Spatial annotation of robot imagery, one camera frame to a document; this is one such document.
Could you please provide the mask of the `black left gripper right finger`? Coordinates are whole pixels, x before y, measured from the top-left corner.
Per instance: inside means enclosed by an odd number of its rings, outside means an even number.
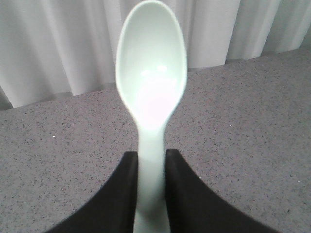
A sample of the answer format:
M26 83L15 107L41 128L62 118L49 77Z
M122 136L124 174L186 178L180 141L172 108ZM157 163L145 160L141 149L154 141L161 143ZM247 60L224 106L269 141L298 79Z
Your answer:
M274 233L211 190L177 149L165 155L165 200L172 233Z

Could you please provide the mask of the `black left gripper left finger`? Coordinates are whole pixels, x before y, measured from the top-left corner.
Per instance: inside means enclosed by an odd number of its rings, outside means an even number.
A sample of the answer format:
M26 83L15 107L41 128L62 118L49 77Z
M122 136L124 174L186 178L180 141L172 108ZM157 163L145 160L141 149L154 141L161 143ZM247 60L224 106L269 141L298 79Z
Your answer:
M127 151L103 187L50 233L132 233L137 203L138 153Z

